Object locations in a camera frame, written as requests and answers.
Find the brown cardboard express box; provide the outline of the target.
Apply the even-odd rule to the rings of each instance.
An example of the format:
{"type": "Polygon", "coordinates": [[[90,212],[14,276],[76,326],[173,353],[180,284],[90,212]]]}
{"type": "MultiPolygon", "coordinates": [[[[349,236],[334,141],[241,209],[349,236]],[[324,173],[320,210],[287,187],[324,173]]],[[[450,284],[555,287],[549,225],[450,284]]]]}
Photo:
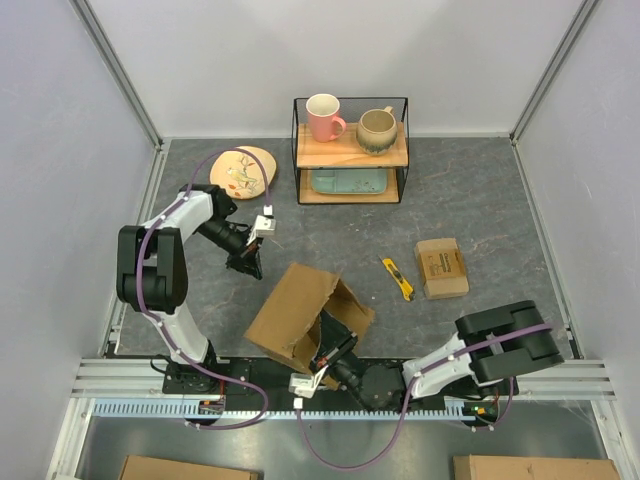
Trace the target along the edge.
{"type": "Polygon", "coordinates": [[[321,313],[363,338],[374,310],[359,302],[336,273],[293,263],[269,295],[244,337],[270,359],[309,374],[321,341],[321,313]]]}

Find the yellow utility knife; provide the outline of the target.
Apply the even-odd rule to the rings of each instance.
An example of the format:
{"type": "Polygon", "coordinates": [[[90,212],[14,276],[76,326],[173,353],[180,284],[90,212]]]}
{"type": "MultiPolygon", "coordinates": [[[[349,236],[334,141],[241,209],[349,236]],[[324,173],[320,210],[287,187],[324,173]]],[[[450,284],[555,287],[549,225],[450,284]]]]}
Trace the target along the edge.
{"type": "Polygon", "coordinates": [[[404,300],[407,302],[413,301],[415,297],[414,288],[406,279],[406,277],[399,271],[394,261],[389,257],[380,258],[380,260],[387,272],[392,276],[392,278],[400,288],[404,300]]]}

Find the kraft scouring pads package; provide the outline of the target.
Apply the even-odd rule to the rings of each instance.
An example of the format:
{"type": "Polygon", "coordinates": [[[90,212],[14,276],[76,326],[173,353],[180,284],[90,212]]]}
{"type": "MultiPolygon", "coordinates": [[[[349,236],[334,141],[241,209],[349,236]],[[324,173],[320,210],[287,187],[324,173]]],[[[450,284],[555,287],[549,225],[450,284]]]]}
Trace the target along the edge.
{"type": "Polygon", "coordinates": [[[464,257],[455,238],[419,241],[414,252],[429,300],[461,297],[469,293],[464,257]]]}

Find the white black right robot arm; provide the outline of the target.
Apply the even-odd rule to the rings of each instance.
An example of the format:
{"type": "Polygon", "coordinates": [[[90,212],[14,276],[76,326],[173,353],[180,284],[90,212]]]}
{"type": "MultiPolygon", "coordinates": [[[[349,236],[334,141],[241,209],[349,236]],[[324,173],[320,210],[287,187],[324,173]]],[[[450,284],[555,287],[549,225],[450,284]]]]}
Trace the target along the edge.
{"type": "Polygon", "coordinates": [[[320,318],[311,372],[337,381],[367,411],[398,411],[438,395],[484,398],[496,384],[564,362],[552,327],[531,300],[467,314],[442,347],[398,365],[358,357],[355,331],[326,311],[320,318]]]}

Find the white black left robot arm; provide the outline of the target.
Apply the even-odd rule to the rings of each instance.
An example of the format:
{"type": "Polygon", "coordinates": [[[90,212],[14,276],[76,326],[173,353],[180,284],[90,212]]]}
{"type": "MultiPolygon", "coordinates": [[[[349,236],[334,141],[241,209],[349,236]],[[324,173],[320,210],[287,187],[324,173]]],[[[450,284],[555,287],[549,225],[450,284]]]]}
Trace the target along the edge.
{"type": "Polygon", "coordinates": [[[200,234],[227,253],[228,269],[260,280],[259,249],[264,236],[275,229],[272,208],[265,207],[253,225],[229,221],[236,210],[232,198],[217,185],[185,185],[156,217],[118,232],[117,296],[154,325],[174,362],[188,365],[185,382],[198,393],[215,389],[220,371],[211,342],[186,304],[184,244],[200,234]]]}

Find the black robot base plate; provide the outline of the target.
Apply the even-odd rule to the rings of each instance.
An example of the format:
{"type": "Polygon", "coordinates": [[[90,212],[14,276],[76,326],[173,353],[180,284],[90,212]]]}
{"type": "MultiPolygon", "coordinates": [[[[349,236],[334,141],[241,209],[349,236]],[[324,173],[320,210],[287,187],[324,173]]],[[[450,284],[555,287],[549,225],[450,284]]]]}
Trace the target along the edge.
{"type": "MultiPolygon", "coordinates": [[[[210,367],[218,376],[204,374],[192,366],[169,360],[167,365],[152,367],[164,375],[162,392],[167,395],[218,395],[213,412],[259,410],[264,405],[272,412],[289,408],[293,393],[289,391],[293,371],[267,358],[231,357],[210,367]]],[[[314,396],[306,401],[312,412],[398,413],[405,397],[405,384],[398,359],[365,358],[355,367],[340,363],[334,370],[341,378],[337,389],[320,384],[314,396]]],[[[463,411],[471,411],[475,402],[487,406],[495,399],[516,393],[516,381],[501,380],[493,385],[479,387],[469,377],[444,387],[440,392],[419,398],[415,395],[408,403],[410,412],[442,410],[445,402],[453,399],[463,402],[463,411]]]]}

